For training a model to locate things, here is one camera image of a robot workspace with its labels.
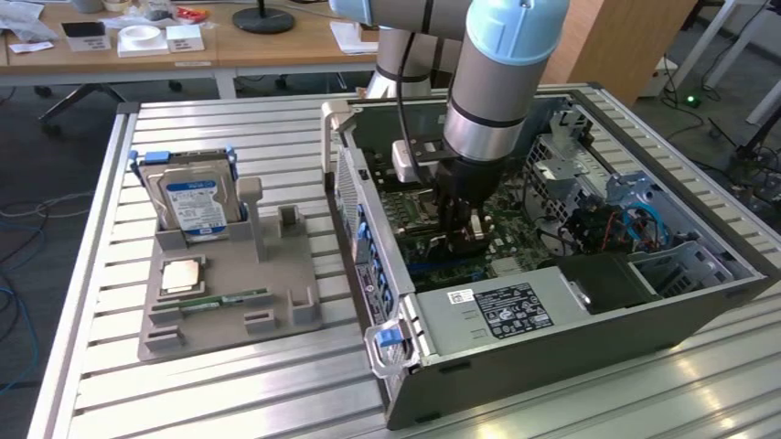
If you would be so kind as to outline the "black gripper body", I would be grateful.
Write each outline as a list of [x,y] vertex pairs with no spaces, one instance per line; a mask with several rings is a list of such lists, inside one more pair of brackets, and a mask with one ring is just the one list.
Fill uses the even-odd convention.
[[437,198],[441,206],[450,203],[480,208],[497,191],[503,179],[503,161],[473,161],[450,158],[436,171]]

